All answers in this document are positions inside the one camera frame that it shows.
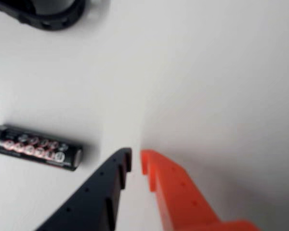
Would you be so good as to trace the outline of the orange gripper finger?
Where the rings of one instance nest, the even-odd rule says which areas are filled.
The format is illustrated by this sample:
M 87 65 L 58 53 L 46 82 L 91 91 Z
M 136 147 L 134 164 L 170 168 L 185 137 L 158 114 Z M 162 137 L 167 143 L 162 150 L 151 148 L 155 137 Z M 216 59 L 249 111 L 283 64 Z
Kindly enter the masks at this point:
M 249 221 L 221 221 L 186 170 L 168 157 L 141 150 L 142 172 L 155 192 L 166 231 L 256 231 Z

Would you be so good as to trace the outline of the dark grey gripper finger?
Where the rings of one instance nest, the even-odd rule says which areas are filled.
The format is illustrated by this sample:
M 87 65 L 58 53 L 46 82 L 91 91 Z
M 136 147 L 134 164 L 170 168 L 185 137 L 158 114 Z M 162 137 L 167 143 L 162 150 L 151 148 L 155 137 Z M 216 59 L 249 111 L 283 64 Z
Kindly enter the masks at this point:
M 131 171 L 132 150 L 112 154 L 37 229 L 39 231 L 113 231 L 116 228 L 120 192 Z

